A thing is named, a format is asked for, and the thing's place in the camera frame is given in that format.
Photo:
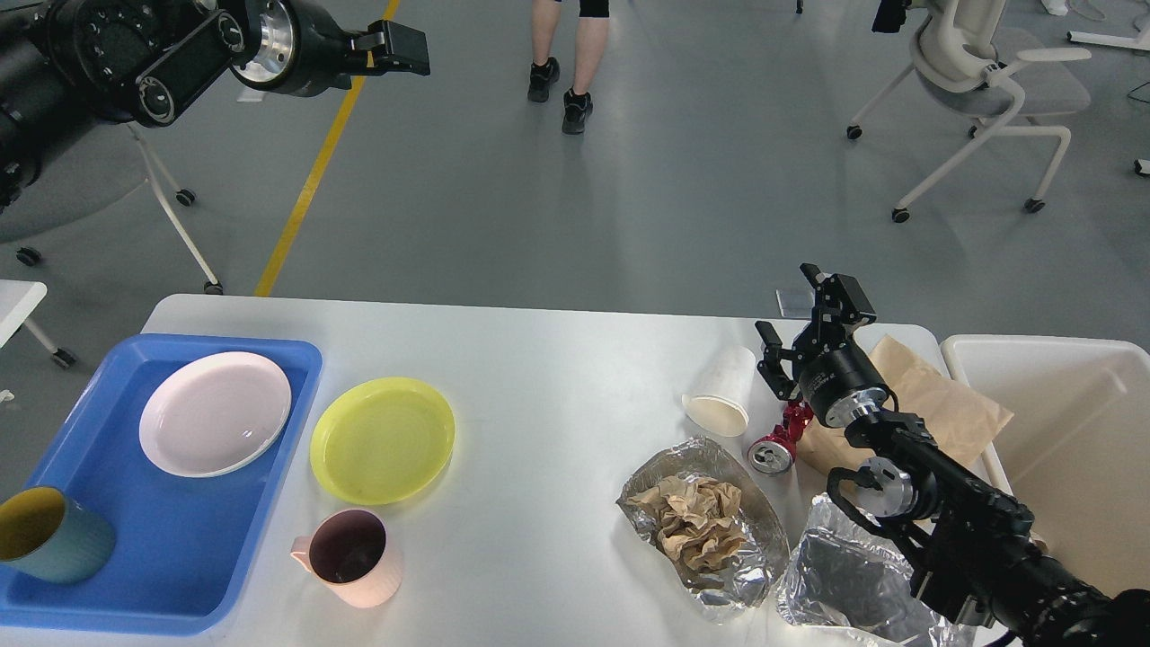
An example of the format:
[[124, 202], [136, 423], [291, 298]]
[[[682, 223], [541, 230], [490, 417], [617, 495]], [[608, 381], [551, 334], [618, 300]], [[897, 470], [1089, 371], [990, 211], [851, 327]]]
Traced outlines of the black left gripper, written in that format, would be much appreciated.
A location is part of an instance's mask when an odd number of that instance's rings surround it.
[[233, 63], [243, 85], [292, 97], [348, 90], [353, 76], [402, 71], [429, 76], [427, 36], [394, 21], [379, 20], [366, 31], [345, 31], [319, 3], [256, 1], [247, 36], [254, 57]]

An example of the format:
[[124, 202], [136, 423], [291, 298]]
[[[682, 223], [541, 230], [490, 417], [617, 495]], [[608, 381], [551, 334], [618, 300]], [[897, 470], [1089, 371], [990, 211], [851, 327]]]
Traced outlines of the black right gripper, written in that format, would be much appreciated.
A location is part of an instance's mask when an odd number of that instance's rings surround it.
[[[787, 349], [769, 321], [756, 321], [762, 351], [758, 373], [781, 401], [805, 401], [827, 429], [846, 429], [852, 421], [877, 413], [892, 396], [871, 359], [852, 337], [877, 319], [871, 299], [854, 276], [823, 274], [802, 263], [814, 288], [808, 328], [800, 334], [805, 351]], [[813, 347], [822, 347], [816, 351]]]

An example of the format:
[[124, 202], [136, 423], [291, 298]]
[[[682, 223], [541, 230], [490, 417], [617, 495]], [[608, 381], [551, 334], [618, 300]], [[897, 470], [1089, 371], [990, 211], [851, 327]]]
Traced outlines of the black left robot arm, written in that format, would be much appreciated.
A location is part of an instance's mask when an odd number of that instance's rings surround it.
[[3, 11], [3, 207], [98, 123], [168, 128], [230, 71], [316, 97], [356, 76], [430, 74], [425, 33], [348, 31], [315, 1], [43, 1]]

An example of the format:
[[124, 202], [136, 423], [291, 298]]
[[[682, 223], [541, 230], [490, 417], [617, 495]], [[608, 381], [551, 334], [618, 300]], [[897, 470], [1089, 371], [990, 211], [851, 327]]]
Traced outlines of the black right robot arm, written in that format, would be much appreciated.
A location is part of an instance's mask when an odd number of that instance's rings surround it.
[[827, 492], [858, 526], [908, 560], [917, 599], [957, 624], [1006, 627], [998, 644], [1147, 646], [1147, 590], [1114, 598], [1070, 573], [1032, 542], [1030, 508], [949, 457], [854, 342], [876, 314], [854, 276], [803, 263], [814, 290], [808, 328], [785, 348], [768, 321], [758, 371], [781, 401], [804, 401], [875, 459], [835, 467]]

